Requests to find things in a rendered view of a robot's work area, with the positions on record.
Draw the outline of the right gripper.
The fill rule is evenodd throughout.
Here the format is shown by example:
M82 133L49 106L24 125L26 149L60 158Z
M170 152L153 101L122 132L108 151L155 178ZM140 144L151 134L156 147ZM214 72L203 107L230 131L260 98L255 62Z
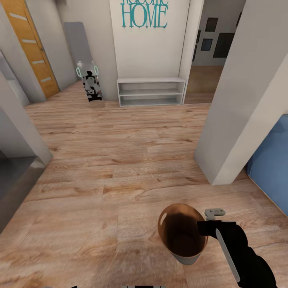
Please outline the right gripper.
M212 225L216 222L216 220L209 220L209 221L198 221L198 231L201 236L211 236L216 238L211 231ZM217 239L217 238L216 238Z

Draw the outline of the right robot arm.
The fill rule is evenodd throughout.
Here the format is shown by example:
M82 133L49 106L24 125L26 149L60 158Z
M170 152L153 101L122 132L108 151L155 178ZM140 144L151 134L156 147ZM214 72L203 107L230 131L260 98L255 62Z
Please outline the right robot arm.
M216 238L224 252L230 269L241 288L278 288L267 262L256 255L243 229L235 221L216 220L224 216L222 208L205 209L206 221L198 221L201 236Z

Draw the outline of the trash can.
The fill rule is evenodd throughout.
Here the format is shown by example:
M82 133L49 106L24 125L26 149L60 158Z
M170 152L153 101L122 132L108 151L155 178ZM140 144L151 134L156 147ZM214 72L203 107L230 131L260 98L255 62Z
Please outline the trash can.
M167 215L160 225L165 213ZM208 236L199 234L198 221L205 220L195 208L182 203L167 206L158 219L162 243L181 264L194 264L208 243Z

